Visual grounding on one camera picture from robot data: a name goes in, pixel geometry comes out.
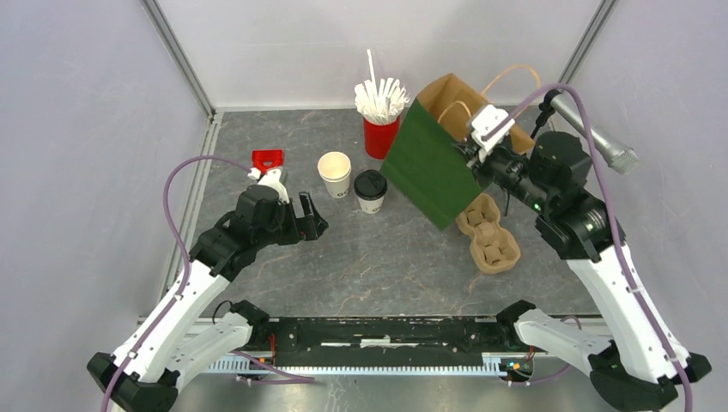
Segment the green and brown paper bag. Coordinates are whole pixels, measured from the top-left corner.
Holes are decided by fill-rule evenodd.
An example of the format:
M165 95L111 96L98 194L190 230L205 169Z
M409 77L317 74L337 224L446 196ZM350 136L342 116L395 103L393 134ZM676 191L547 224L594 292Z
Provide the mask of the green and brown paper bag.
M467 160L453 146L488 101L453 73L422 89L407 110L380 171L439 230L481 192Z

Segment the black coffee cup lid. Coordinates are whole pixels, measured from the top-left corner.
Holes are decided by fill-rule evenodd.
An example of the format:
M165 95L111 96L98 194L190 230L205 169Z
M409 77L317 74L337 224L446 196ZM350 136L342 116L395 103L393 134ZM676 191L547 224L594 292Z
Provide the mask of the black coffee cup lid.
M380 171L368 169L356 176L354 189L359 198L374 201L387 193L388 182Z

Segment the white paper coffee cup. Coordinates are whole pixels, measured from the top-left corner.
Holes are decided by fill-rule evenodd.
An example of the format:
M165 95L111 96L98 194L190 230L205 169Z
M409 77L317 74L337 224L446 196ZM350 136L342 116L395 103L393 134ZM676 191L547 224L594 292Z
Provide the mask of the white paper coffee cup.
M357 192L356 196L361 210L369 215L378 213L381 210L382 204L385 199L385 194L378 194L376 196L365 196Z

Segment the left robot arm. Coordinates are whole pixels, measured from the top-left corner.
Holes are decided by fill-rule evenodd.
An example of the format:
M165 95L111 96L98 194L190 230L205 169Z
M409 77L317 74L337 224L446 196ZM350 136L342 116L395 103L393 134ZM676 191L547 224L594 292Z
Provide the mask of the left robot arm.
M168 411L182 389L223 355L270 338L269 315L248 300L232 304L216 324L188 342L182 339L202 311L258 252L269 245L318 239L328 224L309 193L299 195L302 216L278 190L251 185L235 209L200 234L182 274L137 331L113 353L87 364L106 400L125 411Z

